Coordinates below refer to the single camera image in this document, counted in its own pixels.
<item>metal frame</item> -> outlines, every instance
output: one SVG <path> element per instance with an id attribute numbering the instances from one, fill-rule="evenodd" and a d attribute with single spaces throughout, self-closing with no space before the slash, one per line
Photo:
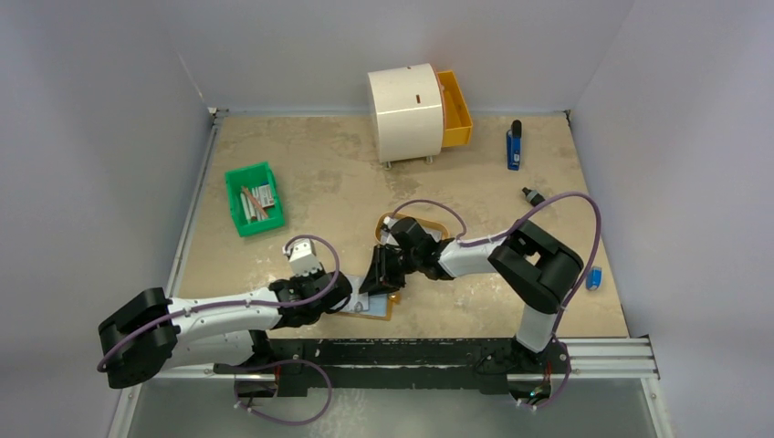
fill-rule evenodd
<path id="1" fill-rule="evenodd" d="M 176 297 L 180 288 L 188 249 L 196 226 L 199 205 L 207 173 L 213 159 L 215 145 L 220 137 L 224 119 L 230 115 L 228 109 L 218 109 L 214 114 L 202 167 L 193 191 L 191 205 L 183 224 L 180 241 L 174 255 L 173 266 L 167 282 L 167 294 Z M 562 339 L 572 357 L 571 379 L 640 379 L 648 410 L 653 419 L 658 438 L 672 438 L 664 397 L 658 384 L 659 375 L 653 349 L 649 339 L 623 338 L 578 338 Z M 214 374 L 211 366 L 197 365 L 180 367 L 160 372 L 154 379 L 216 379 L 232 381 L 234 374 Z M 274 381 L 273 374 L 239 375 L 241 381 Z M 542 375 L 508 375 L 509 381 L 540 380 Z M 131 421 L 140 397 L 142 385 L 121 390 L 118 406 L 108 433 L 109 438 L 125 438 L 129 434 Z"/>

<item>green basket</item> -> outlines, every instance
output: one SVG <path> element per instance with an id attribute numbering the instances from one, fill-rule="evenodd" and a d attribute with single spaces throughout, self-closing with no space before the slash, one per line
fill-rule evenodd
<path id="1" fill-rule="evenodd" d="M 274 206 L 266 209 L 268 219 L 263 221 L 248 222 L 245 218 L 245 208 L 239 194 L 242 186 L 253 188 L 268 184 L 271 194 L 274 196 Z M 264 231 L 279 228 L 285 224 L 285 216 L 282 211 L 282 202 L 277 195 L 277 181 L 274 173 L 268 167 L 268 162 L 260 162 L 252 166 L 234 169 L 225 173 L 225 189 L 228 192 L 228 203 L 231 206 L 231 218 L 236 225 L 236 231 L 240 236 L 255 235 Z"/>

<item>wooden tabletop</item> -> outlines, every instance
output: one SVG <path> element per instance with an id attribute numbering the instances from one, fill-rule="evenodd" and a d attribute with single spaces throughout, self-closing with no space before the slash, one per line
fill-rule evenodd
<path id="1" fill-rule="evenodd" d="M 586 191 L 578 154 L 563 115 L 519 117 L 523 124 L 521 170 L 506 167 L 505 133 L 513 117 L 474 118 L 467 146 L 446 149 L 433 164 L 395 162 L 385 171 L 376 159 L 369 117 L 227 117 L 216 144 L 194 223 L 179 297 L 219 297 L 266 286 L 291 271 L 281 246 L 292 236 L 314 234 L 339 251 L 342 271 L 365 275 L 379 217 L 403 201 L 430 198 L 456 209 L 467 221 L 465 238 L 508 228 L 531 206 L 521 188 L 547 198 Z M 239 237 L 229 213 L 224 173 L 269 162 L 285 206 L 287 224 Z M 432 206 L 403 213 L 460 226 Z M 594 230 L 591 208 L 580 198 L 559 201 L 533 218 L 536 224 L 588 258 Z M 327 269 L 332 257 L 318 245 Z M 604 250 L 594 265 L 602 286 L 582 288 L 561 322 L 561 337 L 628 336 Z M 497 274 L 454 281 L 407 278 L 392 320 L 323 316 L 304 328 L 270 332 L 274 338 L 479 338 L 513 336 L 523 302 Z"/>

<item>gray wall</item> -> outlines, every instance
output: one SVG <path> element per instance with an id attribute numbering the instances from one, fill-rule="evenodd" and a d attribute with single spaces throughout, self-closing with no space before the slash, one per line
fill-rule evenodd
<path id="1" fill-rule="evenodd" d="M 162 0 L 209 106 L 365 110 L 366 73 L 431 62 L 473 110 L 573 107 L 633 0 Z"/>
<path id="2" fill-rule="evenodd" d="M 2 435 L 104 436 L 97 326 L 164 285 L 208 114 L 148 1 L 0 5 Z"/>
<path id="3" fill-rule="evenodd" d="M 774 436 L 774 4 L 637 0 L 573 121 L 680 436 Z"/>

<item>yellow drawer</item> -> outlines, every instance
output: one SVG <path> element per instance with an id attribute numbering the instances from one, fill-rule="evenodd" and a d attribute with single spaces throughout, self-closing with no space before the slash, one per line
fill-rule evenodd
<path id="1" fill-rule="evenodd" d="M 438 80 L 444 93 L 444 141 L 441 146 L 449 148 L 467 144 L 473 132 L 473 121 L 470 120 L 455 73 L 452 70 L 439 71 Z"/>

